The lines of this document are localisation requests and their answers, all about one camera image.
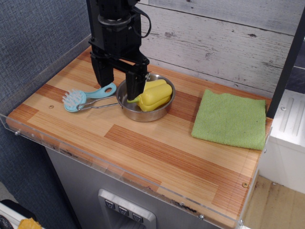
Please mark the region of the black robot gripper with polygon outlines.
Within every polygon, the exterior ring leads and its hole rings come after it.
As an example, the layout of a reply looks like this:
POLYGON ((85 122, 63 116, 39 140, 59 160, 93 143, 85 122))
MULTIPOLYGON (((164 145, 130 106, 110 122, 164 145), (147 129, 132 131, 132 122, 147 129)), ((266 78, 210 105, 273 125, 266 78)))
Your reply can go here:
POLYGON ((95 34, 89 43, 92 47, 91 63, 101 88, 114 81, 113 70, 126 73, 128 100, 140 95, 145 86, 149 60, 140 52, 141 23, 130 22, 123 27, 95 25, 95 34))

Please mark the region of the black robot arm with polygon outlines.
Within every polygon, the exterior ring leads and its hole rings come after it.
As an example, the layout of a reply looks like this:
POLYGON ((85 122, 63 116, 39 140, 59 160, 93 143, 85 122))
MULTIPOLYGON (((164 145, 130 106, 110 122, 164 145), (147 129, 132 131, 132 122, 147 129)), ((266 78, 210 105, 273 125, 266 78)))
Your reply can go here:
POLYGON ((140 52, 141 16, 136 0, 89 0, 91 63, 97 81, 105 87, 114 81, 114 70, 126 75, 128 100, 144 91, 149 59, 140 52))

